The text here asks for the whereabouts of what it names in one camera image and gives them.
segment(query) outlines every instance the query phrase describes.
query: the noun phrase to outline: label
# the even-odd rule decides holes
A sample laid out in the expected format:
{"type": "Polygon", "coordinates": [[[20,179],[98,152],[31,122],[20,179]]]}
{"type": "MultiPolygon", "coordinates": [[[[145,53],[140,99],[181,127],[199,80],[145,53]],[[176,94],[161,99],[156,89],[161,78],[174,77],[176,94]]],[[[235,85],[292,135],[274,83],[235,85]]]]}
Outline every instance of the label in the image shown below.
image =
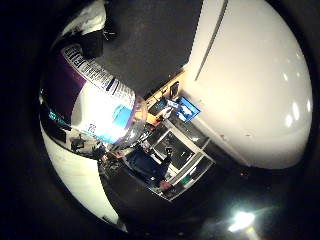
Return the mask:
{"type": "Polygon", "coordinates": [[[116,79],[107,70],[93,60],[86,60],[79,45],[71,45],[61,50],[63,57],[85,80],[117,99],[128,109],[132,109],[135,101],[134,91],[116,79]]]}
{"type": "Polygon", "coordinates": [[[116,143],[127,132],[135,93],[93,60],[86,60],[79,45],[61,50],[64,59],[86,84],[77,96],[71,125],[103,142],[116,143]]]}

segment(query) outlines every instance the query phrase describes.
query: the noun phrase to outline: desk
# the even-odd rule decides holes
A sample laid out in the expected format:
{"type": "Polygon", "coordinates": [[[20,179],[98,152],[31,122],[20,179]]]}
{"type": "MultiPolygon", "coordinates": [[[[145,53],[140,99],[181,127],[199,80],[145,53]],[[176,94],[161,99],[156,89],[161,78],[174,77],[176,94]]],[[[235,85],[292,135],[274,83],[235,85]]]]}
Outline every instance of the desk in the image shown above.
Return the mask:
{"type": "MultiPolygon", "coordinates": [[[[179,82],[179,88],[177,91],[177,96],[179,96],[179,93],[183,89],[183,84],[185,81],[185,75],[186,73],[182,71],[177,76],[172,78],[168,83],[166,83],[164,86],[162,86],[160,89],[158,89],[155,93],[153,93],[148,99],[146,99],[148,110],[157,103],[158,100],[161,99],[161,97],[167,97],[169,98],[170,94],[170,87],[175,84],[176,82],[179,82]]],[[[159,112],[157,115],[152,115],[151,113],[148,113],[147,115],[147,122],[152,125],[157,125],[157,118],[162,114],[163,112],[159,112]]]]}

